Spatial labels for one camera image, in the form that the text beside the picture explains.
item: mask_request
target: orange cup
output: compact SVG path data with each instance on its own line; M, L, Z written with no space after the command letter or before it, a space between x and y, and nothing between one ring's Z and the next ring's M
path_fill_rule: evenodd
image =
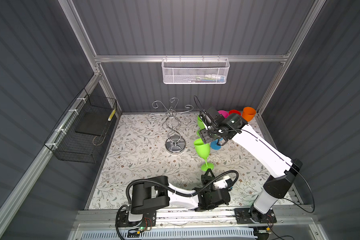
M245 107L243 109L243 114L241 115L247 122L251 121L256 114L256 110L251 107Z
M237 111L237 110L229 111L228 115L231 115L232 113L237 113L237 114L241 115L241 113L239 111Z

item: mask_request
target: black mesh basket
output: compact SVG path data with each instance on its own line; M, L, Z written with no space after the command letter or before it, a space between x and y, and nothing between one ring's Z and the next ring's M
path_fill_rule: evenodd
M114 116L105 121L102 132L97 136L76 132L80 122L87 113L99 116ZM87 95L72 111L66 124L59 130L55 144L45 142L53 154L63 161L96 163L106 154L107 146L116 123L116 99Z

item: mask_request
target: dark gray wall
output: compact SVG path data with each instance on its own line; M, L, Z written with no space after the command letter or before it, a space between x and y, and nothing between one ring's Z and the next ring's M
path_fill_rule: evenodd
M285 54L313 0L74 0L97 55Z
M263 118L330 238L360 239L360 0L327 0Z
M151 112L152 103L179 99L177 111L191 104L198 111L193 95L204 108L242 111L258 108L280 63L231 63L226 84L164 84L161 63L103 63L107 78L123 112Z
M0 1L0 207L93 75L58 1ZM98 166L51 159L2 239L63 239Z

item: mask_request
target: floral print surface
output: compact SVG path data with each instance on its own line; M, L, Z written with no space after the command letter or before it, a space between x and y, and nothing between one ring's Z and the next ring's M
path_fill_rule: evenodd
M172 155L164 147L168 131L161 124L165 118L149 122L147 114L121 116L89 209L117 209L126 204L125 188L135 179L166 175L169 182L177 187L193 189L201 186L200 178L204 172L200 168L205 161L197 155L193 146L199 138L196 134L199 130L197 114L178 114L177 117L189 117L192 121L183 124L179 130L186 141L185 151ZM262 136L255 119L250 125ZM215 175L227 170L240 173L230 192L230 206L250 206L269 176L260 162L233 141L220 150L211 149L207 161L215 165ZM281 199L276 204L289 203Z

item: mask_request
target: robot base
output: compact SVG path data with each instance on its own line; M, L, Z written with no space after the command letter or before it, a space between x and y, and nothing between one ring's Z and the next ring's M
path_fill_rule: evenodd
M238 224L249 224L249 223L257 223L252 220L252 216L250 214L250 208L237 208L234 209L235 211L235 218ZM272 209L267 212L268 217L267 219L262 220L260 223L277 223L275 214Z
M149 218L152 221L152 224L149 220L147 220L148 227L154 227L156 225L156 211L147 211L143 214L143 218L139 221L141 222L139 225L137 225L139 222L130 222L128 221L128 214L127 211L121 211L119 214L119 220L117 221L118 227L145 227L145 220L144 218Z

